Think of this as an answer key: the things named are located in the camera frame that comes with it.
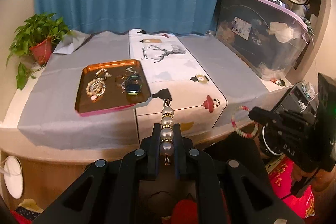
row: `watch face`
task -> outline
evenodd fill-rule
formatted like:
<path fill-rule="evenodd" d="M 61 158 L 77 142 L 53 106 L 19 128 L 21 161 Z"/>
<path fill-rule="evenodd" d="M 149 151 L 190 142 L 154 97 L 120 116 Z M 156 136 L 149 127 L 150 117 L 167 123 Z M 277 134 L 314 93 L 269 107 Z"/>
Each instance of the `watch face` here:
<path fill-rule="evenodd" d="M 138 84 L 128 84 L 126 86 L 126 92 L 128 95 L 138 95 L 141 91 L 141 86 Z"/>

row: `label on box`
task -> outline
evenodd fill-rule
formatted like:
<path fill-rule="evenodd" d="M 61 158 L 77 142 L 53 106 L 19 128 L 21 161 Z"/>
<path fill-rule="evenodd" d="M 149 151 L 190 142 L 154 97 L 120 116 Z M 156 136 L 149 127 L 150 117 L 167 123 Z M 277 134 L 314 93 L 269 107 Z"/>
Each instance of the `label on box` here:
<path fill-rule="evenodd" d="M 232 31 L 242 38 L 248 40 L 252 25 L 238 17 L 232 22 Z"/>

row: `transparent plastic storage box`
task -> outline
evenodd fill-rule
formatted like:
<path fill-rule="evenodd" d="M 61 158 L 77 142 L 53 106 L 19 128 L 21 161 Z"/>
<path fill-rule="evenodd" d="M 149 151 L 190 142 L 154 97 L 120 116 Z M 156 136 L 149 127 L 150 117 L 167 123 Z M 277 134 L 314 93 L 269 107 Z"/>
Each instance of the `transparent plastic storage box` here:
<path fill-rule="evenodd" d="M 263 80 L 284 77 L 310 41 L 299 16 L 268 0 L 222 0 L 216 38 Z"/>

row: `pink and white beaded bracelet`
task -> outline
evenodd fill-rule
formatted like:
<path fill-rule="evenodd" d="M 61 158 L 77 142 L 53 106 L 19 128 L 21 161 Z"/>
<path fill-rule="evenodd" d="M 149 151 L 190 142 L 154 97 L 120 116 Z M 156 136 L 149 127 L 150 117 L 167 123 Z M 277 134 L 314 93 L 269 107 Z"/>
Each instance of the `pink and white beaded bracelet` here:
<path fill-rule="evenodd" d="M 247 112 L 250 112 L 250 109 L 247 106 L 239 106 L 237 108 L 237 110 L 234 112 L 234 114 L 232 114 L 231 116 L 231 124 L 233 129 L 237 132 L 237 134 L 243 138 L 253 138 L 256 133 L 258 132 L 258 123 L 254 122 L 254 130 L 252 133 L 245 133 L 244 131 L 240 130 L 237 125 L 236 125 L 236 121 L 235 121 L 235 114 L 237 111 L 239 110 L 245 110 Z"/>

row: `red flower pot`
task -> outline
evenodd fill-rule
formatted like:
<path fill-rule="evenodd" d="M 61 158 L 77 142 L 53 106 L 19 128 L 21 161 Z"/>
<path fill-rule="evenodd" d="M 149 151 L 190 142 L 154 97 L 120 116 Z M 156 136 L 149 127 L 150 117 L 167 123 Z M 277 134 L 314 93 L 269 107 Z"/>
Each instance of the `red flower pot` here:
<path fill-rule="evenodd" d="M 30 48 L 40 66 L 48 62 L 51 55 L 51 37 Z"/>

